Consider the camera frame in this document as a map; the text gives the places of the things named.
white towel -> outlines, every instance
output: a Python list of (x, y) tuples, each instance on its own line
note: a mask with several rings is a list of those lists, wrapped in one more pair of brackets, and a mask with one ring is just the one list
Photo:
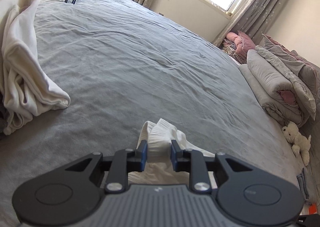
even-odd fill
[[(147, 121), (142, 127), (138, 145), (141, 140), (147, 140), (147, 163), (142, 173), (131, 172), (129, 183), (138, 184), (189, 184), (189, 173), (174, 172), (170, 160), (171, 140), (176, 140), (183, 149), (199, 150), (204, 156), (214, 157), (213, 153), (196, 147), (187, 141), (186, 135), (175, 126), (160, 119), (157, 124)], [(213, 173), (209, 172), (212, 188), (217, 188)]]
[(33, 26), (40, 0), (0, 0), (0, 91), (9, 111), (9, 135), (50, 109), (64, 109), (70, 97), (42, 71)]

beige wall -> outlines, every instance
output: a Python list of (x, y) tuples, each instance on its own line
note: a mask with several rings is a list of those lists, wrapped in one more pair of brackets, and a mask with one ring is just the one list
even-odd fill
[(210, 42), (229, 22), (223, 11), (203, 0), (153, 0), (150, 9)]
[(289, 0), (267, 34), (320, 66), (319, 31), (320, 0)]

white plush dog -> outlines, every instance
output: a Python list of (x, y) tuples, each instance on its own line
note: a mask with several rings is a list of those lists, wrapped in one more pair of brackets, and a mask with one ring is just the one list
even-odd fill
[(311, 135), (308, 139), (305, 136), (302, 136), (297, 125), (292, 121), (289, 122), (288, 126), (282, 128), (282, 132), (287, 142), (293, 144), (292, 152), (296, 157), (301, 153), (303, 164), (307, 166), (310, 161), (309, 150), (311, 147)]

bed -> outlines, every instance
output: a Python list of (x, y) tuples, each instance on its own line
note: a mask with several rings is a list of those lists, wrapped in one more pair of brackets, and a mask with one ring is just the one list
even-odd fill
[(0, 141), (0, 225), (18, 223), (18, 185), (93, 151), (134, 148), (143, 123), (167, 120), (189, 142), (298, 185), (279, 125), (220, 49), (131, 0), (41, 0), (34, 26), (44, 72), (71, 97)]

triangular cutout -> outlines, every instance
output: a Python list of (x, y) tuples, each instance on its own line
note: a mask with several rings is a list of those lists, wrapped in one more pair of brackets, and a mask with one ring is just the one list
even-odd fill
[(234, 172), (245, 172), (245, 171), (252, 171), (252, 169), (244, 166), (231, 158), (227, 158), (226, 161), (228, 162), (229, 166)]
[(82, 172), (86, 169), (86, 167), (89, 165), (91, 160), (92, 158), (87, 158), (85, 160), (82, 160), (79, 163), (72, 165), (71, 167), (68, 167), (66, 171)]

